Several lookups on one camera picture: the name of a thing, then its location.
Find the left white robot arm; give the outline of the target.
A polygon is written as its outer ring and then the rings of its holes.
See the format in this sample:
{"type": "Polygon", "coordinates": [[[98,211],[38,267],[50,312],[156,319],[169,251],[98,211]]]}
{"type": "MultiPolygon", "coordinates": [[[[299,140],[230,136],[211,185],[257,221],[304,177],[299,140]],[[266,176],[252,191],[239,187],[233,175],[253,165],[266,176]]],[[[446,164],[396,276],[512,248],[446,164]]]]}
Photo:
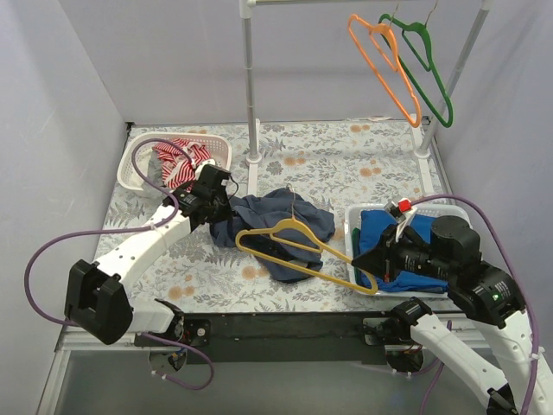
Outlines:
{"type": "Polygon", "coordinates": [[[76,262],[70,272],[64,315],[106,345],[127,333],[147,332],[173,346],[185,335],[185,314],[172,303],[130,300],[130,289],[173,244],[197,227],[232,217],[226,185],[229,171],[204,167],[198,179],[167,195],[142,232],[89,263],[76,262]]]}

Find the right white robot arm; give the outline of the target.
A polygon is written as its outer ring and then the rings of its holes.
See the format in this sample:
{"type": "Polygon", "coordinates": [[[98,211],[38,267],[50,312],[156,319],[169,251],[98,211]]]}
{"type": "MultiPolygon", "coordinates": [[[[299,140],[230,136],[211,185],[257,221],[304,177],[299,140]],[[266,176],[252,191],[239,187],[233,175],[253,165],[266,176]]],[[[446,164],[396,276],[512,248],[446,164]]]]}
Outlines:
{"type": "Polygon", "coordinates": [[[354,267],[393,279],[402,271],[443,279],[448,298],[482,334],[497,366],[450,332],[422,300],[394,307],[385,330],[401,343],[416,342],[449,367],[489,414],[550,414],[552,371],[535,346],[530,311],[509,274],[481,257],[480,236],[461,217],[433,220],[429,239],[413,227],[389,225],[378,243],[353,259],[354,267]]]}

